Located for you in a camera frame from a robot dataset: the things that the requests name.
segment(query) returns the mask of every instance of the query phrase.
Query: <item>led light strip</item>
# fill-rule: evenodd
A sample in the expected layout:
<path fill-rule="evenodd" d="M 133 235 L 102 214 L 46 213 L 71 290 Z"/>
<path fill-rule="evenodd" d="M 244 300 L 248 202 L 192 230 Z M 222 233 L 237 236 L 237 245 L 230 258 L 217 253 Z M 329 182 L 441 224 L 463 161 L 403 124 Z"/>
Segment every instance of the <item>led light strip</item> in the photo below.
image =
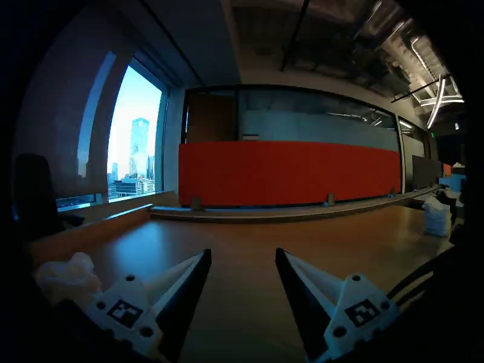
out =
<path fill-rule="evenodd" d="M 412 125 L 409 125 L 407 122 L 403 122 L 403 121 L 400 121 L 400 120 L 398 120 L 398 122 L 400 122 L 400 125 L 403 125 L 403 126 L 408 127 L 408 128 L 413 128 Z"/>
<path fill-rule="evenodd" d="M 427 122 L 428 129 L 432 127 L 432 124 L 435 121 L 437 112 L 439 111 L 439 108 L 440 108 L 440 104 L 442 103 L 444 90 L 445 90 L 445 78 L 442 78 L 442 76 L 439 76 L 439 89 L 437 90 L 437 102 L 435 103 L 434 108 L 432 109 L 432 113 L 430 114 L 430 118 L 428 119 L 428 122 Z"/>
<path fill-rule="evenodd" d="M 355 115 L 355 114 L 340 114 L 340 113 L 328 112 L 328 115 L 342 116 L 342 117 L 357 117 L 359 119 L 362 119 L 364 122 L 367 121 L 367 119 L 365 117 L 362 117 L 360 115 Z"/>
<path fill-rule="evenodd" d="M 435 101 L 429 103 L 421 103 L 421 106 L 431 106 L 435 105 Z M 442 100 L 441 103 L 464 103 L 464 100 Z"/>

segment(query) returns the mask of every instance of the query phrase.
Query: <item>red panel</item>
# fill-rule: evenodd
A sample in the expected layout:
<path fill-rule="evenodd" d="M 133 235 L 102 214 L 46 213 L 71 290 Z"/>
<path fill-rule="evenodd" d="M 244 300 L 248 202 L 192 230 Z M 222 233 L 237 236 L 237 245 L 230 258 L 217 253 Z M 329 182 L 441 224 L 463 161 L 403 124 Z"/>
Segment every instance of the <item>red panel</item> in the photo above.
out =
<path fill-rule="evenodd" d="M 447 176 L 450 176 L 452 174 L 452 166 L 443 164 L 443 171 Z"/>
<path fill-rule="evenodd" d="M 396 151 L 317 142 L 180 145 L 179 196 L 190 204 L 253 206 L 374 197 L 401 189 Z"/>

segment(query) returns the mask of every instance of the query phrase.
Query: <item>black chair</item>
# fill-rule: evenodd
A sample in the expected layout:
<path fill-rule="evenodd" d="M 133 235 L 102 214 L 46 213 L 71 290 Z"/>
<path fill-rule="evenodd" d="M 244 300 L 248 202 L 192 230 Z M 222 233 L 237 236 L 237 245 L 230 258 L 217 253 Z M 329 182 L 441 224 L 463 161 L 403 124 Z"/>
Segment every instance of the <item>black chair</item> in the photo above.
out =
<path fill-rule="evenodd" d="M 63 221 L 79 226 L 84 219 L 59 216 L 49 164 L 45 157 L 37 154 L 21 154 L 15 159 L 13 202 L 27 241 L 63 231 Z"/>

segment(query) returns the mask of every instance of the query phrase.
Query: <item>screw hole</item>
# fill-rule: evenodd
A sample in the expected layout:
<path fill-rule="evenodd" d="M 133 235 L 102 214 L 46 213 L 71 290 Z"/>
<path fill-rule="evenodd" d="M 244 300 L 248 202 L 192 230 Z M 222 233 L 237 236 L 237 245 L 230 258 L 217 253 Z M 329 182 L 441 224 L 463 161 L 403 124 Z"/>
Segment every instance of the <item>screw hole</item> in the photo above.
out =
<path fill-rule="evenodd" d="M 341 338 L 346 334 L 346 328 L 345 327 L 337 327 L 333 330 L 333 335 L 337 338 Z"/>
<path fill-rule="evenodd" d="M 150 327 L 142 327 L 140 329 L 140 334 L 145 338 L 148 338 L 153 335 L 153 329 Z"/>

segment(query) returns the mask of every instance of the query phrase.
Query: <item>desk surface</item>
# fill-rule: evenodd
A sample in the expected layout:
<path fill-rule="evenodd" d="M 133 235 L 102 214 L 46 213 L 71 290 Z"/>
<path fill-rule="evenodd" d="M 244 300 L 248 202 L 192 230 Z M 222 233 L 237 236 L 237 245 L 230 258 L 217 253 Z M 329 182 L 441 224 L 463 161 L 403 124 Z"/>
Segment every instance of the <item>desk surface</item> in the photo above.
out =
<path fill-rule="evenodd" d="M 360 272 L 382 290 L 442 250 L 424 233 L 422 211 L 391 206 L 326 220 L 283 224 L 206 224 L 150 220 L 103 245 L 86 247 L 108 288 L 212 249 L 212 267 L 180 362 L 303 362 L 304 350 L 274 263 L 283 247 L 340 278 Z"/>

